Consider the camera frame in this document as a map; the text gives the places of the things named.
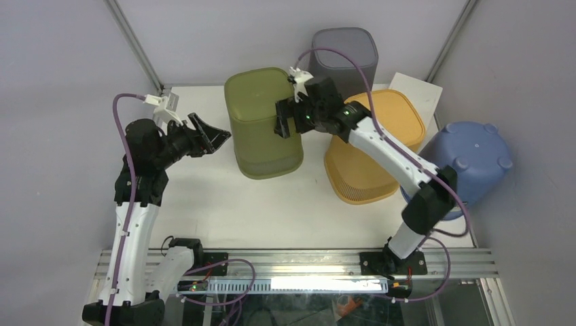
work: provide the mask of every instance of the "metal frame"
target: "metal frame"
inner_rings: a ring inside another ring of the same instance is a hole
[[[205,249],[204,255],[210,253],[229,254],[229,258],[243,258],[255,265],[257,278],[270,279],[275,276],[332,276],[346,279],[373,278],[362,276],[358,253],[364,251],[381,251],[382,249]],[[446,254],[443,249],[423,249],[428,267],[427,275],[415,275],[414,280],[442,280],[446,273]],[[450,278],[477,279],[498,277],[492,253],[489,249],[457,248],[449,249],[452,261]],[[106,277],[110,263],[111,251],[105,250],[100,256],[94,279]],[[148,251],[146,275],[160,264],[162,255],[159,249]],[[248,280],[251,270],[242,263],[231,263],[228,276],[222,280]],[[182,280],[196,280],[198,277],[186,276]]]
[[[132,52],[134,53],[134,56],[142,66],[142,69],[144,70],[146,77],[148,77],[148,80],[152,83],[152,85],[154,85],[156,92],[160,94],[162,92],[163,87],[162,82],[160,81],[160,78],[154,71],[154,68],[152,67],[150,60],[146,56],[146,53],[144,53],[144,49],[142,48],[142,45],[138,41],[136,34],[134,34],[132,27],[130,27],[130,24],[128,23],[126,16],[124,15],[122,9],[120,8],[120,5],[116,0],[104,0],[104,2],[106,3],[108,9],[112,13],[112,16],[114,17],[114,20],[118,24],[118,27],[120,28],[120,31],[122,32],[124,38],[126,38],[126,41],[130,46],[130,49],[132,49]]]
[[[472,10],[478,4],[478,2],[480,2],[480,0],[468,0],[464,5],[462,12],[456,19],[456,22],[454,23],[452,30],[450,31],[448,37],[446,38],[446,41],[444,42],[444,45],[442,46],[442,49],[440,50],[438,57],[434,61],[434,65],[432,66],[432,69],[430,69],[428,77],[426,77],[426,82],[429,83],[434,82],[434,78],[436,77],[436,74],[438,73],[440,67],[442,67],[444,59],[446,59],[446,55],[452,48],[454,40],[456,40],[456,38],[460,35],[460,32],[462,31],[464,24],[466,23],[466,21],[468,21],[468,18],[470,17]]]
[[[437,297],[433,297],[426,303],[426,312],[431,326],[444,326],[444,317],[442,316],[442,307]]]
[[[292,291],[270,290],[269,281],[275,276],[329,276],[345,280],[368,280],[383,278],[362,276],[360,274],[359,253],[364,251],[380,251],[381,249],[205,249],[204,254],[226,252],[229,258],[243,258],[252,262],[257,272],[257,285],[254,294],[283,294]],[[415,275],[413,280],[440,281],[446,273],[446,253],[443,249],[423,249],[428,267],[427,275]],[[484,299],[486,314],[491,325],[516,326],[509,304],[504,294],[494,258],[490,249],[457,248],[448,249],[452,261],[450,279],[459,279],[467,284],[478,284]],[[101,253],[100,261],[94,274],[89,298],[95,301],[98,288],[110,263],[111,251]],[[150,249],[147,254],[146,274],[152,273],[160,264],[162,255],[159,249]],[[248,266],[242,263],[231,263],[228,266],[228,276],[211,278],[211,290],[205,293],[242,293],[247,289],[252,274]],[[201,276],[183,276],[181,280],[198,280]],[[303,290],[300,293],[316,293]],[[433,325],[443,325],[442,310],[438,300],[427,303],[427,311]]]
[[[481,278],[484,306],[493,326],[516,326],[500,278]]]
[[[147,78],[157,90],[163,94],[170,90],[171,85],[164,85],[154,67],[150,63],[142,45],[138,41],[134,31],[130,27],[126,16],[122,12],[117,0],[104,0],[114,20],[117,22],[128,45],[142,66]],[[460,35],[462,28],[469,19],[473,9],[480,0],[467,0],[462,12],[456,19],[452,30],[444,42],[438,54],[426,82],[432,83],[437,72],[442,67],[454,41]],[[437,126],[440,123],[434,115]],[[346,279],[367,279],[370,276],[360,275],[359,257],[360,251],[379,251],[380,249],[337,249],[337,250],[252,250],[252,249],[218,249],[206,250],[210,252],[228,252],[230,258],[244,258],[255,263],[257,277],[260,282],[266,284],[267,280],[274,276],[303,276],[323,275]],[[492,325],[515,326],[507,298],[504,294],[501,280],[499,279],[494,259],[488,249],[449,249],[452,259],[452,279],[478,280],[484,295],[486,311],[489,314]],[[414,280],[441,280],[446,272],[445,253],[441,249],[424,250],[429,273],[424,276],[413,276]],[[147,256],[146,274],[151,273],[160,263],[162,256],[159,249],[149,250]],[[88,301],[93,302],[97,298],[98,289],[103,283],[110,260],[110,251],[103,251],[96,268]],[[211,282],[217,284],[246,283],[251,278],[251,271],[247,266],[231,264],[228,267],[229,276],[213,278]],[[428,304],[429,314],[433,316],[434,325],[443,325],[442,312],[439,309],[438,300],[431,300]]]

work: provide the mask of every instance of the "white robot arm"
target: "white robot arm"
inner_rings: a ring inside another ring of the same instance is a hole
[[[424,170],[452,189],[456,189],[456,171],[449,166],[439,169],[424,160],[381,125],[383,135],[380,135],[370,111],[356,101],[345,104],[330,78],[313,77],[299,69],[291,69],[290,74],[295,94],[276,103],[274,132],[283,138],[289,137],[288,118],[294,119],[298,133],[326,130],[373,158],[412,198],[402,212],[402,225],[384,246],[384,257],[377,268],[379,274],[394,274],[455,204],[448,191]]]
[[[156,96],[147,96],[145,102],[159,107],[155,113],[167,111],[170,103]],[[126,127],[137,181],[135,203],[127,219],[132,182],[124,157],[115,184],[117,223],[106,281],[98,302],[85,305],[82,312],[82,319],[90,325],[104,325],[107,312],[111,314],[110,325],[161,325],[164,303],[178,280],[192,266],[202,264],[198,239],[174,239],[160,265],[145,277],[152,227],[168,183],[166,169],[183,156],[198,158],[214,153],[231,134],[208,126],[195,113],[188,115],[194,129],[174,112],[164,113],[159,116],[168,123],[166,134],[150,119],[136,120]]]

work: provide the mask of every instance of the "wire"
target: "wire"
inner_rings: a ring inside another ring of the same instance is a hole
[[[442,241],[436,239],[436,238],[432,238],[432,237],[428,237],[429,240],[438,242],[440,244],[440,246],[442,246],[442,249],[444,249],[444,252],[446,253],[446,276],[444,277],[444,280],[442,280],[442,283],[440,284],[440,286],[432,293],[425,295],[423,297],[417,297],[415,299],[409,299],[409,302],[419,302],[419,301],[424,301],[424,300],[428,300],[431,297],[434,297],[435,295],[437,295],[438,293],[442,292],[444,290],[444,288],[446,287],[446,285],[448,284],[448,279],[450,278],[450,273],[452,271],[452,262],[450,261],[450,253],[448,252],[448,248],[446,247],[446,245],[444,243],[442,243]],[[375,294],[375,297],[383,297],[384,299],[388,299],[388,300],[392,300],[394,299],[393,297],[389,297],[387,295],[379,295],[379,294]]]
[[[130,171],[130,202],[128,203],[128,211],[126,212],[126,219],[124,220],[124,227],[122,231],[128,232],[128,227],[130,225],[130,217],[132,216],[132,210],[134,209],[134,201],[136,200],[136,172],[134,171],[134,161],[132,160],[132,155],[130,154],[130,148],[128,146],[128,141],[124,135],[124,129],[122,128],[122,123],[120,122],[120,117],[118,116],[118,101],[123,97],[132,97],[144,101],[145,97],[142,95],[131,94],[131,93],[120,93],[114,97],[112,101],[112,114],[114,115],[114,122],[116,123],[116,128],[118,128],[118,133],[120,134],[120,139],[122,140],[122,145],[124,146],[124,151],[126,152],[126,162],[128,163],[128,169]],[[116,253],[116,261],[114,265],[114,272],[112,274],[112,289],[118,285],[118,274],[120,273],[120,262],[122,261],[122,253],[124,251],[124,243],[126,242],[126,235],[120,237],[120,242],[118,243],[118,251]],[[110,317],[112,315],[112,306],[114,305],[115,292],[110,294],[108,300],[108,307],[106,307],[106,315],[104,317],[104,325],[110,326]]]
[[[360,69],[360,66],[352,58],[349,58],[347,55],[341,53],[337,49],[313,48],[313,49],[309,49],[309,50],[304,51],[302,54],[300,54],[300,56],[298,56],[298,60],[294,64],[294,69],[296,69],[298,67],[298,64],[300,63],[302,58],[305,57],[305,55],[307,55],[311,52],[316,52],[316,51],[328,51],[328,52],[336,53],[336,54],[340,55],[341,57],[347,59],[347,61],[349,61],[352,64],[352,66],[354,66],[354,68],[356,68],[356,70],[358,70],[358,73],[360,74],[360,76],[362,77],[362,81],[364,82],[364,86],[366,87],[366,94],[368,95],[368,103],[370,104],[370,111],[372,112],[372,123],[374,124],[374,128],[376,129],[376,132],[380,135],[380,137],[382,138],[383,141],[386,141],[398,153],[400,153],[403,157],[405,157],[413,165],[415,165],[415,167],[417,167],[418,169],[423,171],[424,174],[426,174],[432,180],[438,182],[444,189],[446,189],[446,191],[454,198],[454,200],[456,201],[456,203],[458,204],[458,206],[462,210],[462,214],[464,214],[464,219],[466,221],[464,232],[462,232],[460,234],[454,234],[454,233],[450,233],[450,232],[447,232],[444,230],[439,230],[439,229],[432,229],[432,230],[436,231],[438,233],[447,235],[447,236],[455,237],[455,238],[462,238],[462,237],[466,236],[469,232],[469,228],[471,225],[471,219],[470,219],[470,214],[468,213],[468,209],[466,208],[466,206],[464,205],[464,203],[462,202],[462,200],[460,199],[458,194],[449,185],[447,185],[444,181],[442,181],[442,179],[440,179],[436,174],[434,174],[434,173],[430,172],[429,170],[427,170],[426,168],[424,168],[424,166],[422,166],[422,164],[420,164],[420,162],[418,162],[418,160],[414,159],[409,153],[404,151],[400,146],[398,146],[396,143],[394,143],[390,138],[388,138],[384,134],[384,132],[382,131],[382,128],[380,127],[380,124],[378,123],[378,118],[376,117],[376,110],[374,108],[374,101],[372,100],[372,90],[370,88],[370,84],[368,83],[368,80],[366,79],[364,72],[362,71],[362,69]]]
[[[168,239],[172,238],[170,241],[174,240],[174,236],[167,236],[164,241],[162,241],[162,246],[160,246],[160,254],[164,257],[166,257],[166,254],[164,253],[164,245],[166,244],[166,241]]]
[[[407,284],[411,284],[412,282],[412,267],[408,266],[408,278],[404,281]]]
[[[230,309],[230,313],[228,313],[226,318],[223,319],[222,322],[220,322],[219,326],[224,326],[225,324],[228,324],[230,322],[230,318],[232,318],[232,316],[234,316],[234,314],[238,313],[236,315],[236,320],[234,321],[234,324],[232,324],[232,326],[235,326],[240,320],[240,315],[242,314],[242,303],[245,300],[246,300],[246,297],[243,297],[242,300],[232,304],[232,309]]]
[[[190,299],[188,297],[184,297],[184,300],[191,302],[193,304],[200,304],[201,306],[212,306],[212,307],[227,306],[228,304],[233,304],[235,302],[239,302],[243,297],[245,297],[248,294],[248,292],[250,292],[250,290],[252,290],[252,286],[254,285],[254,282],[256,281],[256,269],[254,268],[254,265],[250,261],[247,261],[247,260],[241,259],[241,258],[227,259],[227,260],[219,261],[217,263],[210,264],[210,265],[207,265],[207,266],[204,266],[201,268],[196,268],[195,270],[189,270],[184,275],[194,274],[197,272],[201,272],[203,270],[208,270],[208,269],[220,266],[222,264],[233,263],[235,261],[247,264],[248,267],[250,267],[250,269],[252,270],[252,279],[250,280],[250,284],[248,285],[248,288],[246,289],[246,291],[242,292],[238,297],[236,297],[236,299],[233,299],[233,300],[230,300],[227,302],[201,302],[201,301],[196,301],[196,300]]]
[[[213,269],[211,268],[211,269],[206,273],[206,276],[204,276],[204,278],[201,280],[201,282],[204,282],[205,280],[207,280],[208,277],[210,277],[210,275],[212,275],[212,271],[213,271]]]

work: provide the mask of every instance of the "white wall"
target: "white wall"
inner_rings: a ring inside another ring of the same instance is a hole
[[[2,1],[0,31],[0,324],[77,325],[113,236],[111,101],[153,88],[102,0]]]
[[[514,155],[473,210],[517,325],[574,325],[576,1],[483,0],[435,83],[441,121],[493,122]]]
[[[375,82],[397,71],[423,79],[466,0],[118,2],[165,84],[222,85],[251,69],[287,69],[314,33],[348,26],[378,46]]]

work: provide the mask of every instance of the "purple cable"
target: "purple cable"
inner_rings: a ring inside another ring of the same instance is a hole
[[[130,216],[132,216],[132,210],[134,209],[134,201],[136,200],[136,172],[134,171],[134,161],[132,161],[132,155],[130,154],[130,148],[128,147],[128,141],[124,135],[124,130],[122,129],[122,123],[120,123],[120,118],[118,117],[118,100],[123,97],[133,97],[144,101],[145,97],[142,95],[131,94],[131,93],[121,93],[116,95],[112,101],[112,114],[114,115],[114,122],[118,128],[118,133],[122,140],[122,145],[124,146],[124,151],[126,152],[126,161],[128,163],[128,169],[130,170],[130,202],[128,203],[128,211],[126,212],[126,219],[124,220],[123,231],[128,231],[128,226],[130,225]],[[118,274],[120,273],[120,262],[122,260],[122,252],[124,251],[124,243],[126,242],[126,236],[120,237],[120,242],[118,243],[118,252],[116,253],[116,262],[114,265],[114,273],[112,275],[112,288],[118,284]],[[104,318],[104,325],[110,326],[110,316],[112,315],[112,306],[114,305],[114,297],[116,293],[111,293],[108,300],[108,307],[106,307],[106,315]]]
[[[453,233],[450,233],[450,232],[447,232],[444,230],[438,230],[438,229],[432,229],[432,230],[436,231],[438,233],[447,235],[447,236],[455,237],[455,238],[462,238],[462,237],[466,236],[468,234],[468,231],[469,231],[469,228],[471,225],[471,219],[470,219],[470,216],[468,213],[468,209],[466,209],[466,206],[464,205],[464,203],[460,199],[460,196],[458,196],[458,194],[449,185],[447,185],[444,181],[442,181],[442,179],[440,179],[437,175],[435,175],[434,173],[432,173],[432,172],[428,171],[426,168],[424,168],[422,166],[422,164],[420,164],[420,162],[418,162],[418,160],[415,160],[410,154],[406,153],[406,151],[404,151],[402,148],[400,148],[400,146],[396,145],[390,138],[388,138],[384,134],[384,132],[382,131],[382,129],[380,127],[380,124],[378,123],[378,118],[376,117],[376,110],[374,109],[374,102],[372,100],[372,90],[370,89],[370,84],[368,83],[368,80],[366,79],[364,72],[362,71],[362,69],[360,69],[360,66],[354,60],[352,60],[352,58],[341,53],[337,49],[313,48],[313,49],[306,50],[306,51],[304,51],[304,53],[300,54],[300,56],[298,57],[298,60],[294,64],[294,69],[296,69],[298,67],[298,64],[300,63],[301,59],[305,55],[307,55],[311,52],[315,52],[315,51],[329,51],[329,52],[336,53],[336,54],[342,56],[343,58],[347,59],[347,61],[349,61],[352,64],[352,66],[354,66],[354,68],[356,68],[356,70],[358,70],[358,73],[360,73],[360,76],[362,77],[362,81],[364,82],[364,86],[366,87],[366,94],[368,95],[368,103],[370,104],[370,111],[372,112],[372,123],[374,124],[374,129],[376,129],[376,132],[380,135],[380,137],[382,137],[382,139],[384,141],[386,141],[390,146],[392,146],[398,153],[400,153],[403,157],[405,157],[413,165],[415,165],[415,167],[417,167],[418,169],[423,171],[424,174],[426,174],[428,177],[432,178],[432,180],[438,182],[444,189],[446,189],[446,191],[454,198],[454,200],[456,201],[456,203],[458,204],[458,206],[462,210],[462,214],[464,214],[464,220],[466,222],[465,223],[465,229],[464,229],[463,233],[453,234]]]
[[[234,316],[234,314],[236,312],[238,312],[238,314],[236,315],[236,320],[234,321],[234,324],[232,324],[232,326],[236,326],[236,324],[240,320],[240,315],[242,314],[242,303],[245,300],[246,300],[246,297],[243,297],[242,300],[238,301],[237,302],[238,306],[236,306],[236,304],[232,304],[232,307],[230,308],[230,312],[228,313],[228,316],[226,316],[226,318],[223,319],[222,322],[220,322],[219,326],[224,326],[224,325],[228,324],[228,322],[230,321],[230,317]]]
[[[184,297],[184,300],[191,302],[193,304],[199,304],[201,306],[212,306],[212,307],[227,306],[228,304],[233,304],[233,303],[239,302],[242,298],[244,298],[248,294],[248,292],[250,292],[250,290],[252,290],[252,286],[254,285],[254,282],[256,281],[256,269],[254,268],[254,265],[252,265],[252,263],[250,261],[247,261],[247,260],[241,259],[241,258],[227,259],[227,260],[219,261],[217,263],[207,265],[207,266],[204,266],[201,268],[196,268],[195,270],[189,270],[184,275],[190,275],[190,274],[194,274],[197,272],[201,272],[203,270],[209,270],[210,268],[214,268],[214,267],[220,266],[222,264],[233,263],[235,261],[239,261],[239,262],[247,264],[250,267],[250,269],[252,270],[252,279],[250,280],[250,285],[248,285],[248,289],[246,289],[246,291],[242,292],[236,299],[226,301],[226,302],[201,302],[201,301],[196,301],[196,300],[190,299],[188,297]]]
[[[446,284],[448,284],[448,279],[450,278],[450,272],[452,271],[452,262],[450,261],[450,254],[448,252],[448,248],[446,248],[446,245],[444,245],[444,243],[442,243],[442,241],[436,239],[436,238],[432,238],[432,237],[428,237],[429,240],[434,240],[436,242],[438,242],[441,246],[442,249],[444,249],[444,251],[446,252],[446,263],[447,263],[447,267],[446,267],[446,277],[444,277],[444,280],[442,281],[442,284],[436,289],[436,291],[425,295],[423,297],[417,297],[415,299],[408,299],[409,302],[419,302],[419,301],[424,301],[424,300],[428,300],[431,297],[437,295],[438,293],[442,292],[444,290],[444,288],[446,287]],[[375,294],[375,297],[382,297],[384,299],[389,299],[392,300],[392,297],[389,297],[387,295],[383,295],[383,294]]]

